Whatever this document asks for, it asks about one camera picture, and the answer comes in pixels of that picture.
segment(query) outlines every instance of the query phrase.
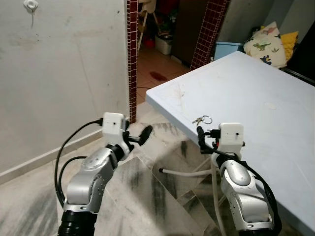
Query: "black cable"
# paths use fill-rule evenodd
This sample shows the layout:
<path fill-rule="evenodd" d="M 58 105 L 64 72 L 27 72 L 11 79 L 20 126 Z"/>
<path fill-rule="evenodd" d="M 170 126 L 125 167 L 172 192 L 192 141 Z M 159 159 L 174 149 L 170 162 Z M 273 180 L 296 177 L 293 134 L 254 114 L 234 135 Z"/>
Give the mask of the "black cable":
<path fill-rule="evenodd" d="M 204 133 L 204 134 L 201 134 L 201 137 L 205 137 L 205 136 L 208 136 L 209 133 Z M 267 184 L 267 182 L 260 176 L 260 174 L 258 174 L 255 170 L 253 170 L 250 166 L 248 166 L 246 164 L 246 162 L 243 162 L 243 161 L 240 161 L 237 157 L 236 154 L 234 154 L 236 156 L 236 158 L 234 156 L 231 156 L 231 155 L 228 155 L 222 151 L 218 151 L 208 145 L 206 145 L 207 148 L 209 148 L 212 152 L 215 152 L 219 155 L 223 155 L 225 157 L 227 157 L 228 159 L 231 159 L 233 161 L 236 161 L 237 163 L 239 163 L 240 165 L 244 166 L 246 169 L 248 169 L 249 171 L 251 171 L 254 175 L 255 175 L 255 178 L 259 181 L 262 182 L 262 184 L 264 185 L 264 191 L 265 191 L 265 194 L 266 194 L 266 197 L 268 199 L 268 202 L 270 204 L 270 207 L 274 213 L 274 221 L 275 221 L 275 235 L 278 235 L 280 233 L 280 231 L 282 230 L 282 222 L 281 222 L 281 219 L 278 215 L 278 206 L 277 206 L 277 201 L 276 201 L 276 198 L 271 190 L 271 188 L 269 187 L 269 185 Z"/>
<path fill-rule="evenodd" d="M 103 118 L 91 121 L 89 123 L 86 123 L 85 125 L 82 125 L 80 128 L 78 128 L 69 138 L 67 138 L 67 140 L 63 143 L 63 145 L 61 146 L 61 148 L 59 149 L 59 152 L 57 154 L 56 164 L 55 164 L 54 182 L 55 182 L 56 195 L 57 195 L 58 200 L 59 200 L 59 202 L 60 202 L 62 207 L 64 205 L 65 197 L 64 197 L 64 195 L 62 193 L 62 190 L 60 190 L 59 187 L 58 187 L 58 164 L 59 164 L 59 159 L 60 159 L 61 153 L 63 151 L 64 146 L 70 141 L 70 139 L 72 139 L 73 136 L 76 135 L 81 129 L 85 128 L 86 126 L 88 126 L 90 124 L 99 124 L 100 126 L 102 126 L 103 125 Z"/>
<path fill-rule="evenodd" d="M 74 161 L 74 160 L 77 160 L 77 159 L 85 159 L 86 156 L 76 156 L 76 157 L 73 157 L 69 160 L 66 161 L 66 163 L 63 165 L 63 167 L 61 168 L 60 170 L 60 173 L 59 173 L 59 180 L 58 180 L 58 188 L 60 189 L 60 193 L 63 195 L 63 188 L 62 188 L 62 183 L 61 183 L 61 179 L 63 177 L 63 171 L 65 169 L 65 167 L 71 162 L 71 161 Z"/>

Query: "red tiled column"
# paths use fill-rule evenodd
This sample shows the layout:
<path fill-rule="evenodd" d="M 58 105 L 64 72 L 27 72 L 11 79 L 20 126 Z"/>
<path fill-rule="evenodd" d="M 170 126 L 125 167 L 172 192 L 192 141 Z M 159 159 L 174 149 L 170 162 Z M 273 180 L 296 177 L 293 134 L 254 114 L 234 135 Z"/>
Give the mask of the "red tiled column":
<path fill-rule="evenodd" d="M 137 110 L 137 22 L 138 1 L 127 0 L 127 44 L 130 123 L 136 122 Z"/>
<path fill-rule="evenodd" d="M 210 62 L 210 53 L 217 40 L 230 0 L 208 0 L 190 70 Z"/>

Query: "marble floor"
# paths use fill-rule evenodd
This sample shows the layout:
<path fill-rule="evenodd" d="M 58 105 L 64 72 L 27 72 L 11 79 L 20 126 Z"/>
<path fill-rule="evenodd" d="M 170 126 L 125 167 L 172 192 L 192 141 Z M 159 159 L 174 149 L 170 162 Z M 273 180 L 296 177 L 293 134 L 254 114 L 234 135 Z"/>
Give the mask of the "marble floor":
<path fill-rule="evenodd" d="M 211 176 L 187 178 L 158 172 L 161 167 L 191 172 L 205 156 L 179 129 L 142 103 L 138 106 L 138 122 L 129 131 L 138 135 L 148 124 L 154 131 L 146 144 L 119 163 L 106 186 L 95 236 L 221 235 L 213 208 Z M 60 164 L 74 156 L 89 155 L 101 146 L 103 140 L 95 140 L 63 156 Z M 1 236 L 56 235 L 63 211 L 54 191 L 54 163 L 0 185 Z M 77 160 L 67 166 L 64 189 L 80 163 Z M 221 213 L 227 234 L 237 235 L 228 204 L 222 204 Z M 300 236 L 286 223 L 280 235 Z"/>

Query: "yellow pillow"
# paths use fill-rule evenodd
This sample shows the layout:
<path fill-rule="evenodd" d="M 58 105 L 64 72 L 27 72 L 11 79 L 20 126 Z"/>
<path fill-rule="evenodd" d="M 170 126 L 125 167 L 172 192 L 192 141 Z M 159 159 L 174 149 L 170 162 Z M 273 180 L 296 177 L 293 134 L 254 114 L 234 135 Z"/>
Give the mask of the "yellow pillow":
<path fill-rule="evenodd" d="M 281 41 L 284 47 L 286 61 L 288 61 L 293 54 L 293 48 L 295 43 L 297 42 L 298 34 L 299 31 L 281 35 Z"/>

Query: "black cylindrical base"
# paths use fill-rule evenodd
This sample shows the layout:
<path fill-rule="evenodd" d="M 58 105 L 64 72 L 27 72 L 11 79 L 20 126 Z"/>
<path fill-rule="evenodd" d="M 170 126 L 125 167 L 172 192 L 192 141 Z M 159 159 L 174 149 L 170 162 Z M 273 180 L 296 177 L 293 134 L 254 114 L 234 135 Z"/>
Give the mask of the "black cylindrical base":
<path fill-rule="evenodd" d="M 276 236 L 273 229 L 240 231 L 239 236 Z"/>
<path fill-rule="evenodd" d="M 64 211 L 59 236 L 93 236 L 97 214 L 90 212 Z"/>

